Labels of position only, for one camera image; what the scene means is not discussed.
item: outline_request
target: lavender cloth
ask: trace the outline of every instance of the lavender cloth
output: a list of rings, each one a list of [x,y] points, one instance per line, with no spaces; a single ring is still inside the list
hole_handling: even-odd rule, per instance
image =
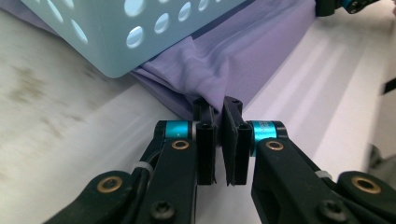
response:
[[[200,96],[218,111],[225,95],[247,104],[315,18],[314,0],[248,2],[131,74],[183,119],[192,119],[191,102]],[[54,33],[21,1],[0,0],[0,8]]]

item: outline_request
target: black screw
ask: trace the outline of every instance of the black screw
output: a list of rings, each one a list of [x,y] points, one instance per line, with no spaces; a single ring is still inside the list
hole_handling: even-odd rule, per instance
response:
[[[170,223],[175,213],[175,207],[167,201],[158,201],[151,205],[150,214],[156,223]]]
[[[344,208],[333,200],[326,200],[318,206],[319,213],[334,223],[343,223],[347,221],[347,214]]]

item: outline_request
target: brass screw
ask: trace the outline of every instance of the brass screw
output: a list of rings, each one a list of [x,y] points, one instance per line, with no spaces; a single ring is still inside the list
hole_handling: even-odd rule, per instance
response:
[[[283,145],[277,141],[269,141],[265,145],[275,151],[280,151],[284,148]]]
[[[103,178],[98,186],[97,189],[101,193],[111,193],[119,189],[122,185],[122,179],[119,176],[108,176]]]
[[[366,193],[377,194],[382,191],[382,189],[373,180],[362,177],[362,176],[352,177],[352,184],[356,188],[358,188]]]
[[[172,143],[172,148],[177,149],[177,150],[184,150],[188,148],[190,144],[184,140],[177,140]]]

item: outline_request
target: black plastic part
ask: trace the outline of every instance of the black plastic part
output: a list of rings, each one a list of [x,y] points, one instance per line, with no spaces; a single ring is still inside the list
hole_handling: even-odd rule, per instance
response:
[[[214,109],[203,98],[194,101],[195,138],[198,148],[198,184],[216,182],[216,146],[218,127],[214,121]]]
[[[148,147],[141,157],[141,161],[146,161],[151,163],[151,165],[155,164],[155,158],[161,153],[163,148],[163,142],[165,139],[165,131],[166,131],[166,120],[160,120],[157,122],[154,135]]]
[[[187,142],[188,147],[175,149],[172,144],[176,141]],[[196,161],[197,148],[190,139],[175,138],[165,142],[135,223],[194,222]]]
[[[111,176],[117,176],[122,180],[120,187],[112,192],[100,192],[99,183]],[[126,202],[131,199],[132,187],[131,176],[125,172],[112,171],[101,174],[91,180],[72,203],[46,223],[118,223],[126,208]]]
[[[317,17],[327,17],[334,14],[336,10],[335,0],[316,0],[315,13]]]
[[[262,223],[359,223],[290,140],[263,139],[256,153],[251,195]]]
[[[368,5],[377,2],[378,0],[353,0],[346,7],[346,11],[349,14],[355,14],[362,11]]]
[[[341,0],[336,0],[335,1],[335,9],[338,9],[339,7],[342,7],[341,6]]]
[[[192,129],[193,129],[193,127],[192,127],[192,121],[189,121],[189,127],[188,127],[188,134],[187,134],[187,136],[188,136],[188,138],[190,138],[190,139],[192,139]]]
[[[390,91],[396,90],[396,78],[392,79],[391,81],[385,83],[384,87],[384,95],[387,94]]]
[[[253,129],[242,119],[242,102],[225,97],[222,113],[222,152],[227,185],[246,185]]]
[[[382,180],[362,172],[345,172],[339,176],[337,192],[388,222],[396,223],[396,190]]]
[[[288,130],[285,125],[278,120],[272,120],[276,128],[276,138],[289,139]]]

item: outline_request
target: light blue plastic basket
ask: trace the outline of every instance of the light blue plastic basket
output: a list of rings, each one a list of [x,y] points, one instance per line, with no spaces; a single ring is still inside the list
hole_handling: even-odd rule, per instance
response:
[[[121,77],[245,0],[22,0],[108,77]]]

